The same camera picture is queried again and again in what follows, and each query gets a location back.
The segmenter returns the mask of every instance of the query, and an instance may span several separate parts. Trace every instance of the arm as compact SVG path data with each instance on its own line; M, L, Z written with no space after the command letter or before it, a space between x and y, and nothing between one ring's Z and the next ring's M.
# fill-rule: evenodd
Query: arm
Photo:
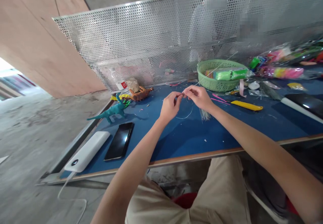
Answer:
M283 188L302 219L308 224L323 220L323 184L269 137L217 107L201 87L188 87L184 94L209 112L263 166Z
M176 116L181 99L178 92L172 92L164 99L160 117L113 177L91 224L124 223L130 199L146 173L160 135Z

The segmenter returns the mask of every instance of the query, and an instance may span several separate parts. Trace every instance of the wooden table edge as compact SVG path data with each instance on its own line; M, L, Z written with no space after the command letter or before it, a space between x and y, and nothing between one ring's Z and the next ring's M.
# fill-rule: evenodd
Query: wooden table edge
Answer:
M286 145L286 144L298 143L298 142L302 142L302 141L319 140L319 139L323 139L323 133L317 134L317 135L306 136L306 137L277 141L277 143L279 145ZM170 164L174 164L174 163L210 159L210 158L213 158L216 156L225 156L228 154L242 152L242 151L244 151L243 148L238 147L238 148L231 148L231 149L226 149L226 150L217 150L217 151L212 151L212 152L207 152L207 153L198 153L198 154L187 155L187 156L182 156L182 157L168 158L168 159L150 162L148 167L166 166L166 165L170 165ZM92 177L100 177L102 175L116 173L117 170L118 170L118 168L104 170L104 171L100 171L100 172L96 172L96 173L87 173L87 174L77 175L73 178L73 180L92 178Z

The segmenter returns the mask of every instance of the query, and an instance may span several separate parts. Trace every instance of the white metal mesh panel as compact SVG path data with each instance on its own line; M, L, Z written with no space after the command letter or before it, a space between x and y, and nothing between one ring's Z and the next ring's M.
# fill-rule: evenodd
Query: white metal mesh panel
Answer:
M247 63L275 45L323 33L323 0L145 0L54 18L110 91L114 67L143 86L191 78L214 58Z

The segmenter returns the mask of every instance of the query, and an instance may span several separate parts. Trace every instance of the charging cable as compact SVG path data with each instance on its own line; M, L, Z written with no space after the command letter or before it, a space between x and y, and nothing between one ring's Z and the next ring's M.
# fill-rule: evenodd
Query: charging cable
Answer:
M65 184L63 185L63 187L61 188L60 192L58 193L57 199L58 199L58 200L60 200L60 201L62 201L62 200L63 200L63 201L64 201L64 200L69 200L69 201L81 200L81 201L83 201L83 202L84 202L84 207L83 207L82 213L81 213L81 215L80 215L80 217L78 218L77 223L76 223L76 224L79 224L79 222L80 222L80 220L82 219L82 216L83 216L83 214L84 214L84 212L85 212L86 205L87 205L87 200L86 200L86 199L61 199L61 198L60 198L60 195L61 195L61 193L62 193L63 188L67 185L67 183L68 183L72 178L74 178L74 176L75 176L76 174L77 174L76 172L72 172L72 173L67 177L67 180L66 180Z

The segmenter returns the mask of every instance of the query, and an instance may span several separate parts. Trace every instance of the lap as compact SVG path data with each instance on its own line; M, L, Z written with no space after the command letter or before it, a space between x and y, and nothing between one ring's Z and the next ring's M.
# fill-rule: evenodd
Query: lap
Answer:
M126 223L250 224L246 188L238 156L214 158L189 210L175 204L145 178L129 203Z

